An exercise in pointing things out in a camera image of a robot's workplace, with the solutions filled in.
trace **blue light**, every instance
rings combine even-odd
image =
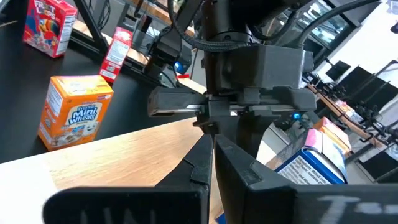
[[[299,113],[294,113],[294,114],[292,115],[292,118],[293,118],[293,120],[299,120],[299,119],[301,118],[301,114],[299,114]]]
[[[176,71],[176,72],[178,72],[178,73],[181,73],[181,72],[182,72],[182,65],[181,65],[180,62],[176,62],[176,63],[174,64],[174,67],[175,67],[175,71]]]

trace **small red box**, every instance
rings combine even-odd
[[[61,0],[29,0],[24,42],[56,58],[68,47],[77,9]]]
[[[113,83],[116,76],[119,75],[124,59],[130,50],[131,42],[132,32],[117,27],[108,53],[99,71],[99,74],[102,75],[107,82]]]

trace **froot loops box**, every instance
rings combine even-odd
[[[77,9],[62,0],[29,0],[24,42],[56,58],[68,47]]]
[[[39,124],[49,151],[94,140],[113,90],[101,75],[51,77]]]

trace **black table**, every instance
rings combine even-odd
[[[64,58],[52,59],[23,44],[23,29],[23,21],[0,28],[0,163],[47,152],[37,128],[51,76],[96,75],[100,70],[99,64],[78,52],[68,50]],[[148,117],[147,97],[154,88],[120,74],[96,139],[193,116]]]

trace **cardboard box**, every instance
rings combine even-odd
[[[266,165],[296,184],[347,183],[341,149],[315,129],[304,132]]]
[[[348,135],[333,124],[328,118],[323,117],[318,121],[318,123],[313,125],[313,128],[325,133],[330,139],[339,145],[345,156],[351,152],[351,144],[349,143]]]
[[[77,9],[62,0],[29,0],[25,43],[56,58],[68,48]]]
[[[39,126],[47,149],[93,141],[112,96],[100,75],[51,77]]]
[[[130,50],[131,42],[132,32],[117,27],[108,53],[99,71],[99,74],[102,75],[107,82],[113,83],[116,76],[119,75],[124,59]]]

